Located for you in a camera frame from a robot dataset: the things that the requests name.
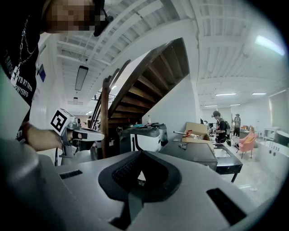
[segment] pink chair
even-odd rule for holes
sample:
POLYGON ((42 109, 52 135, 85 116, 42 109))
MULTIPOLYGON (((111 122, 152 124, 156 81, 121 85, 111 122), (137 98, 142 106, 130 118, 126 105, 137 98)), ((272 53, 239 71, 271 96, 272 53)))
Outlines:
POLYGON ((243 159, 243 152, 248 152, 251 151, 251 159, 252 159, 252 150, 254 148, 254 144, 255 144, 255 140, 258 138, 258 134, 254 134, 252 132, 250 132, 248 134, 248 136, 246 136, 243 139, 239 139, 239 148, 237 150, 237 152, 240 150, 242 151, 242 157, 241 159, 243 159), (248 138, 251 138, 253 136, 253 139, 250 142, 245 142, 248 138))

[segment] wooden stair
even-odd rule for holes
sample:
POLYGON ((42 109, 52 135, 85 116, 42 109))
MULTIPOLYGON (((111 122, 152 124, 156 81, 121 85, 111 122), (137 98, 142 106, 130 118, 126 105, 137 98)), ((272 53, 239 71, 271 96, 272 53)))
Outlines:
POLYGON ((188 74, 182 38, 151 50, 108 109, 108 127, 140 123, 141 118, 188 74))

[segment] cardboard box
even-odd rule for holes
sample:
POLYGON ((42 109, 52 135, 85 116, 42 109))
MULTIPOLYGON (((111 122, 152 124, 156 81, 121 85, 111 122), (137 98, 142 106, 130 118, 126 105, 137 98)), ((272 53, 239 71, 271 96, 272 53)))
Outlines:
POLYGON ((197 124, 197 123, 192 123, 192 122, 187 122, 186 123, 186 131, 192 130, 192 133, 195 135, 203 135, 204 140, 201 139, 194 139, 194 138, 189 138, 189 137, 183 137, 182 142, 188 142, 188 143, 207 143, 210 147, 210 149, 213 151, 214 147, 213 144, 210 140, 209 135, 207 134, 208 132, 208 126, 207 125, 202 125, 202 124, 197 124))

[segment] white floor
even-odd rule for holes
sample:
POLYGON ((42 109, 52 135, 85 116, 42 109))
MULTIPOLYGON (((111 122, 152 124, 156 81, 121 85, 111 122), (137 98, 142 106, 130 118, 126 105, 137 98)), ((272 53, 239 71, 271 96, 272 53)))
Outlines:
MULTIPOLYGON (((237 140, 238 139, 233 138, 232 145, 237 140)), ((227 148, 243 163, 241 172, 237 175, 234 184, 249 196, 256 207, 269 198, 274 197, 279 192, 282 180, 274 176, 274 173, 270 172, 269 169, 255 160, 258 148, 253 149, 252 159, 250 158, 251 152, 244 153, 243 159, 241 159, 241 151, 236 153, 237 148, 227 148)), ((228 181, 231 181, 233 177, 231 174, 221 176, 228 181)))

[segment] armchair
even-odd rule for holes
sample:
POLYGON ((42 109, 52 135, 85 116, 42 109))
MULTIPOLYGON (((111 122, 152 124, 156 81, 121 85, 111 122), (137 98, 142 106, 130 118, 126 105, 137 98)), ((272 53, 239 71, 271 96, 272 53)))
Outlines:
POLYGON ((247 152, 247 151, 251 151, 251 158, 252 158, 252 150, 254 148, 254 143, 256 138, 258 137, 257 134, 254 134, 253 132, 250 132, 248 134, 248 136, 246 136, 243 139, 239 140, 239 148, 237 150, 237 152, 240 150, 242 151, 242 157, 241 159, 243 159, 243 153, 247 152))

